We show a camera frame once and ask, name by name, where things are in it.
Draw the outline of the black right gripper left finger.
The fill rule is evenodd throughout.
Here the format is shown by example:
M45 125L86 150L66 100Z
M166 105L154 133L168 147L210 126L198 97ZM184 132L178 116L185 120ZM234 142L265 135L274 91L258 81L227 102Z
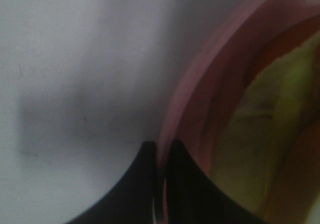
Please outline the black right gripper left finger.
M96 204L70 224L152 224L156 182L155 142L143 142L129 169Z

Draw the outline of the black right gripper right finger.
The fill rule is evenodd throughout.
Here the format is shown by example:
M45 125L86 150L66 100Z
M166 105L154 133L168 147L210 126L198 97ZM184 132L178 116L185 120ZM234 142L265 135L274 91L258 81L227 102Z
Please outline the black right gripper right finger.
M180 140L173 140L171 144L165 179L170 224L263 223L214 185Z

